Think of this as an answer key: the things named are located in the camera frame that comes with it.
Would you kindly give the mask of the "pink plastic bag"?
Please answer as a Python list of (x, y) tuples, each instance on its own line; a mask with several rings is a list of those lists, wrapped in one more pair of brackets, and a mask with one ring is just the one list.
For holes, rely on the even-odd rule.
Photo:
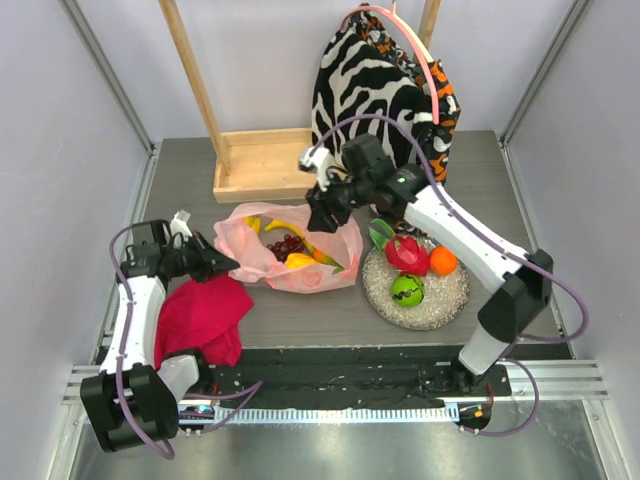
[(363, 240), (355, 220), (334, 233), (307, 229), (310, 207), (245, 203), (214, 224), (215, 247), (239, 263), (240, 282), (312, 294), (356, 283)]

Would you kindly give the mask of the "fake yellow mango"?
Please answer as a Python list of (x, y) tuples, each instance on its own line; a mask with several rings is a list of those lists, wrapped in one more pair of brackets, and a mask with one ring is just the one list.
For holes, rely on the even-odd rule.
[(289, 269), (298, 269), (309, 265), (316, 265), (318, 261), (311, 255), (293, 252), (287, 256), (284, 264)]

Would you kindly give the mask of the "fake red fruit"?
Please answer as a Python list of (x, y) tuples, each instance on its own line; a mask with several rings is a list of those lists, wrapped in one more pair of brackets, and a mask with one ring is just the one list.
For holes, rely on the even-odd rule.
[(371, 221), (369, 236), (388, 264), (402, 274), (425, 277), (430, 269), (429, 254), (414, 237), (397, 233), (381, 218)]

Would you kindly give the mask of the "fake green apple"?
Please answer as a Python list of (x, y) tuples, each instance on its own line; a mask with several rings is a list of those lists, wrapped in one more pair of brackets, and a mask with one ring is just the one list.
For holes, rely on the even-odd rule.
[(393, 300), (401, 307), (413, 308), (420, 305), (425, 297), (425, 286), (416, 275), (402, 274), (395, 278), (391, 287)]

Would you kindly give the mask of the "fake orange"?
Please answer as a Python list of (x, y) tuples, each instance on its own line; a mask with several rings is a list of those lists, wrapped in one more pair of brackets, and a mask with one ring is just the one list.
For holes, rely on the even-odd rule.
[(444, 246), (434, 247), (429, 254), (429, 259), (431, 270), (440, 276), (450, 275), (458, 265), (457, 257)]

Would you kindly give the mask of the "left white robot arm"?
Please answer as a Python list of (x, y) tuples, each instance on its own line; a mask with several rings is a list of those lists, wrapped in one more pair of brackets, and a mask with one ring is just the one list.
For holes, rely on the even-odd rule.
[(161, 308), (169, 283), (185, 275), (207, 283), (238, 268), (200, 232), (190, 215), (134, 223), (118, 231), (129, 235), (123, 256), (112, 254), (119, 301), (112, 344), (97, 374), (82, 380), (80, 398), (98, 443), (105, 452), (146, 445), (167, 459), (179, 428), (179, 402), (205, 397), (213, 375), (199, 347), (154, 358)]

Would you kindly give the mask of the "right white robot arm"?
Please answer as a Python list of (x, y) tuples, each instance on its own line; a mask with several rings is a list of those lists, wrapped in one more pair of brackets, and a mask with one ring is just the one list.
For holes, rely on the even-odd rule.
[(316, 177), (306, 193), (308, 230), (334, 233), (354, 209), (373, 204), (447, 247), (490, 294), (478, 312), (478, 326), (445, 375), (451, 388), (477, 393), (488, 381), (487, 372), (549, 304), (551, 256), (543, 250), (529, 253), (499, 237), (431, 183), (421, 166), (396, 167), (371, 134), (347, 142), (342, 160), (345, 179), (335, 174), (324, 147), (308, 148), (299, 158), (299, 169)]

